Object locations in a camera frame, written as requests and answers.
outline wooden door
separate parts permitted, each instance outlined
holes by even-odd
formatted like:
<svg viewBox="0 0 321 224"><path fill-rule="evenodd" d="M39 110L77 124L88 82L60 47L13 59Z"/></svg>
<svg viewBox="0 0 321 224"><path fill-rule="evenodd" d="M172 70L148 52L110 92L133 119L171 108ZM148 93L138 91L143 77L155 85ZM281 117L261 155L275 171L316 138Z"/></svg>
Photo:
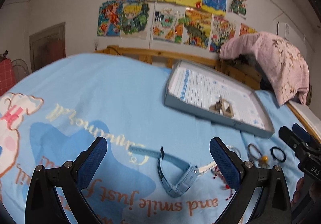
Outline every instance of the wooden door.
<svg viewBox="0 0 321 224"><path fill-rule="evenodd" d="M66 57L65 23L49 27L29 38L32 72Z"/></svg>

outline pink cloth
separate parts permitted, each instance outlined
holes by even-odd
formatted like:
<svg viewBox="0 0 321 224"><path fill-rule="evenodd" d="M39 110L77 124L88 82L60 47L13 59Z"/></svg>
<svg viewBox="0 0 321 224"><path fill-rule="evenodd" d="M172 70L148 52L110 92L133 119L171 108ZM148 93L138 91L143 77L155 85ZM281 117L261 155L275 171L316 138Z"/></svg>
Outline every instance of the pink cloth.
<svg viewBox="0 0 321 224"><path fill-rule="evenodd" d="M268 32L246 34L223 44L219 57L235 59L253 54L271 83L281 106L298 93L305 104L309 92L309 69L297 47Z"/></svg>

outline dark blue star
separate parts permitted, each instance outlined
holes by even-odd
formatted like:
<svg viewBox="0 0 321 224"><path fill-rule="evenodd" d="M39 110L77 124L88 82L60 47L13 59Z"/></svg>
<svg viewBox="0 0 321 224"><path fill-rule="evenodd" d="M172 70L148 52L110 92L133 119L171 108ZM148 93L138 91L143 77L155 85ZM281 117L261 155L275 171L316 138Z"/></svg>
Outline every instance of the dark blue star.
<svg viewBox="0 0 321 224"><path fill-rule="evenodd" d="M94 129L98 127L105 133L109 133L108 127L101 121L94 121L89 125L94 125ZM55 167L61 166L65 161L75 160L82 151L88 149L93 141L93 136L85 129L69 137L50 124L34 123L30 128L30 144L36 163L39 163L43 159L42 156L45 156L55 163ZM126 207L132 209L131 197L133 202L147 197L155 190L156 184L148 176L116 160L112 153L114 144L111 145L109 139L107 139L107 144L107 153L87 188L89 189L94 184L94 193L87 198L87 201L101 218L105 216L112 219L113 223L120 223L123 209ZM127 156L125 149L122 155ZM23 192L25 197L27 192L28 186L25 185ZM88 190L83 190L82 193L85 197L89 195ZM66 214L69 221L76 223L72 221L74 217L71 212L66 211Z"/></svg>

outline silver bolt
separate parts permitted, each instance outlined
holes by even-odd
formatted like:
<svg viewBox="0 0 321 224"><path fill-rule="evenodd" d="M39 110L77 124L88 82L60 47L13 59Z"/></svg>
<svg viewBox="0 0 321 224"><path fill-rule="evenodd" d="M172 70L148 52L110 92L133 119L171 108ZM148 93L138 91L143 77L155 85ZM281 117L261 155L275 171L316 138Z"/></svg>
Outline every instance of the silver bolt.
<svg viewBox="0 0 321 224"><path fill-rule="evenodd" d="M42 170L42 165L36 166L36 171L41 171Z"/></svg>
<svg viewBox="0 0 321 224"><path fill-rule="evenodd" d="M64 164L64 166L65 166L66 168L70 168L72 165L73 165L73 162L72 162L72 161L67 161L67 162L65 162L65 164Z"/></svg>
<svg viewBox="0 0 321 224"><path fill-rule="evenodd" d="M274 169L276 169L276 171L281 171L282 170L282 168L279 165L275 165Z"/></svg>
<svg viewBox="0 0 321 224"><path fill-rule="evenodd" d="M246 162L244 163L244 165L245 165L246 167L248 167L248 168L252 168L252 167L253 167L253 163L250 162L250 161L246 161Z"/></svg>

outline bedsheet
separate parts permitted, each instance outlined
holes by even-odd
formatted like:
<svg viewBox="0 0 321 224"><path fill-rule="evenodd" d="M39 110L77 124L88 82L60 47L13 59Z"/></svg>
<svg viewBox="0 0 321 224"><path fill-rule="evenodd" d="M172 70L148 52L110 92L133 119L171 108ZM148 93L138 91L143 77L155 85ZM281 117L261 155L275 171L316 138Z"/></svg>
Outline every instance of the bedsheet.
<svg viewBox="0 0 321 224"><path fill-rule="evenodd" d="M181 197L164 191L157 160L128 152L130 145L164 151L205 166L212 161L210 140L219 136L234 145L241 159L256 144L269 155L283 148L282 164L290 192L303 176L299 161L278 137L278 129L299 123L287 106L278 107L274 95L257 91L276 133L262 139L223 125L198 119L163 105L169 69L126 57L86 53L59 60L32 73L0 97L0 194L17 224L24 223L28 187L34 168L61 166L103 136L108 151L87 189L88 203L108 224L214 223L229 203L231 190L209 172ZM275 161L269 156L269 164ZM164 163L174 182L181 174ZM76 223L62 190L57 188L71 223ZM243 219L246 223L258 196L255 192Z"/></svg>

